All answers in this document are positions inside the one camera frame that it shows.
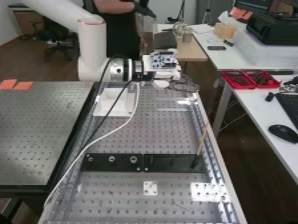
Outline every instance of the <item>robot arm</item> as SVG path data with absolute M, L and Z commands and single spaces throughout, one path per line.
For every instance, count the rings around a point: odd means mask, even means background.
M 79 78 L 81 81 L 98 81 L 105 65 L 109 67 L 104 81 L 152 81 L 180 79 L 180 66 L 170 54 L 157 57 L 156 53 L 144 56 L 141 61 L 106 58 L 106 24 L 104 19 L 87 12 L 69 0 L 23 0 L 23 3 L 41 15 L 77 32 L 80 40 Z

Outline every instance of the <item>gray table surface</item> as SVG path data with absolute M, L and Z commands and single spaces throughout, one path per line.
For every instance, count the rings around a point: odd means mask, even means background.
M 47 185 L 93 83 L 0 91 L 0 185 Z

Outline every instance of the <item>office chair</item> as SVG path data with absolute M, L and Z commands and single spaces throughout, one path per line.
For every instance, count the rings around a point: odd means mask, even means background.
M 69 50 L 75 49 L 77 37 L 76 34 L 71 35 L 71 31 L 61 26 L 59 23 L 44 17 L 44 30 L 37 30 L 37 22 L 32 22 L 35 29 L 36 39 L 44 41 L 52 41 L 55 43 L 53 47 L 48 47 L 44 50 L 44 60 L 49 61 L 49 57 L 57 52 L 63 52 L 65 58 L 71 61 L 72 57 L 69 55 Z M 65 42 L 68 39 L 72 39 L 72 45 L 67 45 Z

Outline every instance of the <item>monitor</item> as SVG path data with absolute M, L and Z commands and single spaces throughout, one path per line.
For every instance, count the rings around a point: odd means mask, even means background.
M 236 7 L 251 12 L 267 12 L 273 0 L 236 0 Z

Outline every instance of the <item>person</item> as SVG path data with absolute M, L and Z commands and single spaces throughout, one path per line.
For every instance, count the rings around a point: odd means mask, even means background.
M 94 14 L 106 22 L 106 56 L 124 55 L 140 59 L 140 45 L 146 46 L 140 30 L 138 14 L 156 18 L 148 0 L 93 0 Z

